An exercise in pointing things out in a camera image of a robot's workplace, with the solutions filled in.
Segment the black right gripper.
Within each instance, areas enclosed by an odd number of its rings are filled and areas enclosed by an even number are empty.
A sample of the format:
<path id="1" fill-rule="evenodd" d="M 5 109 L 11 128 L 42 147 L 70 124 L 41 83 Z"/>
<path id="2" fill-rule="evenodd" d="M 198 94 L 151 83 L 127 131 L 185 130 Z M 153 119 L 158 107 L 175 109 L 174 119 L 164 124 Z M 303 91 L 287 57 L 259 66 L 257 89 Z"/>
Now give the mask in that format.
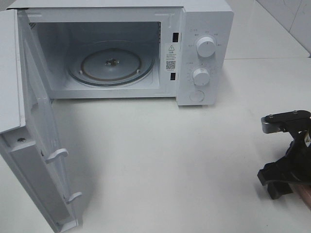
<path id="1" fill-rule="evenodd" d="M 285 155 L 268 163 L 258 171 L 262 186 L 268 184 L 271 199 L 293 193 L 289 183 L 311 184 L 311 113 L 306 110 L 270 114 L 262 121 L 281 123 L 283 133 L 289 133 L 293 140 Z"/>

